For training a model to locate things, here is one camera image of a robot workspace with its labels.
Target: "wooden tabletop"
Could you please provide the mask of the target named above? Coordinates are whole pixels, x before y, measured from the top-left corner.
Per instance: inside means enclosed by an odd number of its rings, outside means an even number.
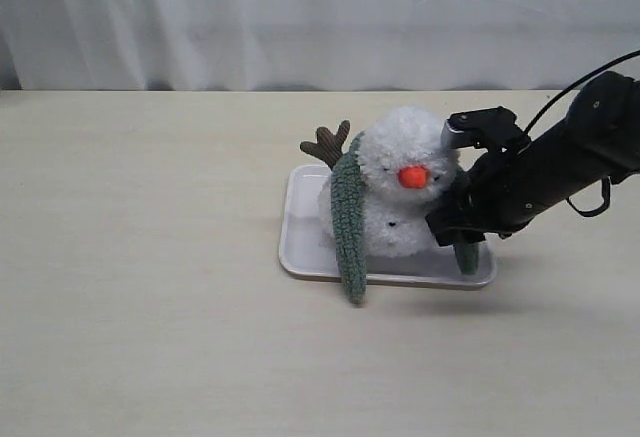
[[[637,179],[600,217],[561,204],[491,238],[478,292],[375,286],[355,309],[278,262],[317,126],[405,104],[524,126],[549,95],[1,93],[0,435],[637,435]]]

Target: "plastic tray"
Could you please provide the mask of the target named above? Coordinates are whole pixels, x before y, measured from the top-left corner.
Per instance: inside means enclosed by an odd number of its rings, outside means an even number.
[[[335,247],[318,218],[318,194],[330,172],[325,165],[303,165],[289,176],[279,258],[282,266],[296,278],[339,282]],[[487,242],[480,245],[478,271],[472,276],[460,272],[450,247],[408,258],[372,257],[367,267],[371,284],[456,290],[481,289],[491,283],[497,270]]]

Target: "wire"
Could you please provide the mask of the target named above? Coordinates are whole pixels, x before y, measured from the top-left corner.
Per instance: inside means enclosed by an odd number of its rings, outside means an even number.
[[[618,64],[620,64],[620,63],[622,63],[622,62],[624,62],[626,60],[630,60],[630,59],[633,59],[634,57],[638,57],[638,56],[640,56],[640,50],[636,50],[634,52],[630,52],[630,53],[628,53],[626,55],[620,56],[617,59],[612,60],[611,62],[609,62],[607,64],[604,64],[602,67],[600,67],[600,68],[598,68],[598,69],[596,69],[596,70],[594,70],[592,72],[589,72],[584,77],[581,77],[580,79],[576,80],[573,84],[569,85],[563,91],[558,93],[553,99],[551,99],[549,102],[547,102],[547,104],[542,109],[540,109],[540,112],[538,112],[536,114],[536,116],[533,118],[533,120],[531,120],[531,122],[529,122],[529,125],[527,125],[527,127],[524,129],[524,133],[528,134],[531,131],[531,129],[533,128],[533,126],[538,123],[538,121],[544,115],[544,113],[547,110],[549,110],[553,104],[558,102],[562,97],[567,95],[573,89],[575,89],[579,85],[585,83],[587,80],[595,77],[596,75],[604,72],[605,70],[613,67],[614,65],[618,65]]]

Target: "plush snowman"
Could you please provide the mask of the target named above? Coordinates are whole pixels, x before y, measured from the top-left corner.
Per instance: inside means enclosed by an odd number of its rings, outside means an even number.
[[[318,196],[319,217],[335,241],[342,281],[353,303],[364,297],[367,256],[406,257],[438,248],[425,216],[464,174],[458,151],[441,144],[442,127],[443,121],[425,109],[404,106],[358,134],[346,154],[340,149],[348,121],[335,136],[321,127],[318,144],[301,144],[332,169]],[[467,272],[469,266],[461,270]]]

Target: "orange nose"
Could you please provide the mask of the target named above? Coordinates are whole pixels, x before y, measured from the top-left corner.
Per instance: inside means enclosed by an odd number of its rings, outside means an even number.
[[[398,172],[398,180],[407,189],[422,189],[427,185],[429,173],[429,169],[419,165],[405,167]]]

